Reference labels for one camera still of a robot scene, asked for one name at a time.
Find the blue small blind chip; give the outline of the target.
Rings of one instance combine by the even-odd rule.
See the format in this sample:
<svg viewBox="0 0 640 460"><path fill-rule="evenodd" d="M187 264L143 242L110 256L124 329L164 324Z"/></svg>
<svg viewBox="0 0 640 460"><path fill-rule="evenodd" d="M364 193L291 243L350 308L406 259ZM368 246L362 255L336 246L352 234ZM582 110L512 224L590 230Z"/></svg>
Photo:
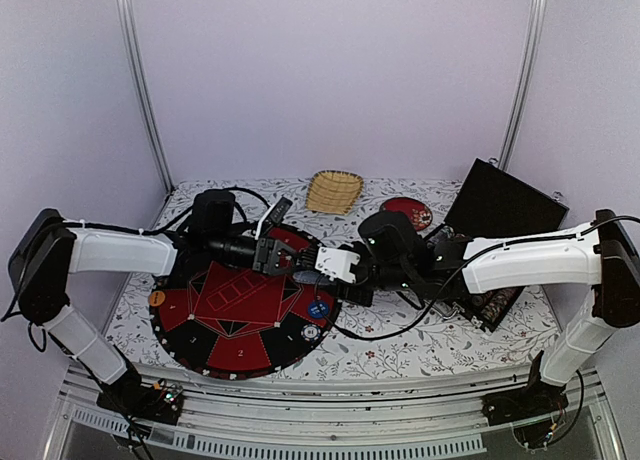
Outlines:
<svg viewBox="0 0 640 460"><path fill-rule="evenodd" d="M313 301L308 306L308 314L314 319L326 319L330 313L330 308L324 301Z"/></svg>

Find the blue white ten chip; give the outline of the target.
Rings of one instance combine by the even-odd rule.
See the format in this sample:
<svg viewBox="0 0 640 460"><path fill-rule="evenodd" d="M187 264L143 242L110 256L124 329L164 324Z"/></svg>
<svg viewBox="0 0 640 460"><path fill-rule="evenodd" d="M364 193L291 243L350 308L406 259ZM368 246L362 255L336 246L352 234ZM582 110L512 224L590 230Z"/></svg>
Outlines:
<svg viewBox="0 0 640 460"><path fill-rule="evenodd" d="M314 324L307 324L301 329L301 336L307 342L314 342L321 336L322 330Z"/></svg>

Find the orange dealer button chip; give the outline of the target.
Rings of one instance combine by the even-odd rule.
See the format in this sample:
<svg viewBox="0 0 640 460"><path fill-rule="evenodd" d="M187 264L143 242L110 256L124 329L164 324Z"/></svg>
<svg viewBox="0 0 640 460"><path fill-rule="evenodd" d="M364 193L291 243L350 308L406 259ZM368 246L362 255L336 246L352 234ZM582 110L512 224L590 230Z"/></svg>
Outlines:
<svg viewBox="0 0 640 460"><path fill-rule="evenodd" d="M153 308L161 306L165 300L165 293L159 290L153 291L148 297L149 306Z"/></svg>

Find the blue checkered card deck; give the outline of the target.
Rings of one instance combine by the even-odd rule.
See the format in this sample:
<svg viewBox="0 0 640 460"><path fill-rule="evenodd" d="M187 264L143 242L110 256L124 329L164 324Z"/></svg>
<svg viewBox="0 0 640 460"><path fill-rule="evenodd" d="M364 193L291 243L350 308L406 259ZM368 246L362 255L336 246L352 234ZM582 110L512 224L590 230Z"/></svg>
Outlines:
<svg viewBox="0 0 640 460"><path fill-rule="evenodd" d="M333 284L333 281L328 276L311 270L295 272L293 280L303 285L327 286Z"/></svg>

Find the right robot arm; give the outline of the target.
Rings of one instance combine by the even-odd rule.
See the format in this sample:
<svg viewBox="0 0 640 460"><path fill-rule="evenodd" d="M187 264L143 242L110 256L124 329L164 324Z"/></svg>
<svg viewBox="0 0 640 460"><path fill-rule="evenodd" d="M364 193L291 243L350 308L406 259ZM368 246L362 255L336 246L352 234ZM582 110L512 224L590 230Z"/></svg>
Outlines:
<svg viewBox="0 0 640 460"><path fill-rule="evenodd" d="M376 290L411 290L429 305L529 285L589 286L580 310L533 360L525 386L483 399L486 415L537 416L566 404L582 364L618 330L639 322L639 253L626 216L599 210L574 228L506 239L422 238L399 212L382 211L359 228L353 249L319 249L312 284L364 304Z"/></svg>

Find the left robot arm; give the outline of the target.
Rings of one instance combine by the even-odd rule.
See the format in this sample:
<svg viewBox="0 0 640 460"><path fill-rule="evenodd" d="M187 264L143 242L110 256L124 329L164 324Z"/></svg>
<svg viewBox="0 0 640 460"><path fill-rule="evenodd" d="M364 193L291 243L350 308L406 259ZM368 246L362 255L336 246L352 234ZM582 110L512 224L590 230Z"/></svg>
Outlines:
<svg viewBox="0 0 640 460"><path fill-rule="evenodd" d="M256 222L235 222L233 191L210 189L154 231L73 222L45 209L10 257L8 313L42 328L128 414L148 406L148 392L131 361L73 306L73 274L150 275L152 329L189 370L243 380L287 368L324 332L309 311L312 289L294 278L316 241L283 223L290 205L284 198Z"/></svg>

